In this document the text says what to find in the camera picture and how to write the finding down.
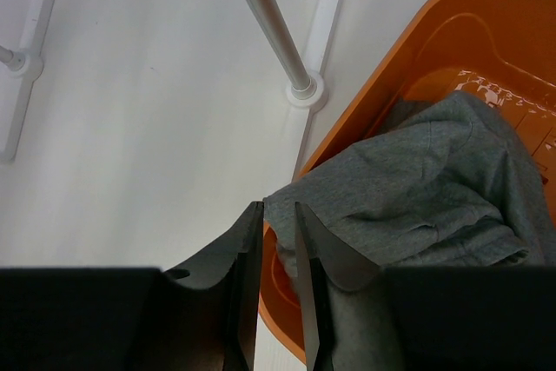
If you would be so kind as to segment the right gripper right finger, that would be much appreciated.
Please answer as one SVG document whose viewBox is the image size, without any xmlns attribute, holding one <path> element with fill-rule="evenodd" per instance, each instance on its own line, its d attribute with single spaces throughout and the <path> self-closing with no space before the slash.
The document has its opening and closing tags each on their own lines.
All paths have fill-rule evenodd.
<svg viewBox="0 0 556 371">
<path fill-rule="evenodd" d="M 295 204 L 295 253 L 307 369 L 369 368 L 368 307 L 380 268 L 300 202 Z"/>
</svg>

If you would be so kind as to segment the grey shorts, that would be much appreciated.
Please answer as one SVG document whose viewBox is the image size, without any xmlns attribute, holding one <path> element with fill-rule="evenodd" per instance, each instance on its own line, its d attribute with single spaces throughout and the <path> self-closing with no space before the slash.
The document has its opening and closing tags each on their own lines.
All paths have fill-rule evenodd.
<svg viewBox="0 0 556 371">
<path fill-rule="evenodd" d="M 298 202 L 380 268 L 357 370 L 552 370 L 546 184 L 499 111 L 456 91 L 395 104 L 379 135 L 269 195 L 265 219 L 296 293 Z"/>
</svg>

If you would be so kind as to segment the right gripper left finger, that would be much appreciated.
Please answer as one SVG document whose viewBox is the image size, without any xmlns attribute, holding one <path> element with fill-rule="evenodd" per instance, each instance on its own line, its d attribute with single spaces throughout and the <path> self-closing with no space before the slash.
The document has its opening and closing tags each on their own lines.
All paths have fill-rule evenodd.
<svg viewBox="0 0 556 371">
<path fill-rule="evenodd" d="M 253 369 L 263 212 L 262 202 L 251 202 L 228 231 L 165 271 L 170 369 Z"/>
</svg>

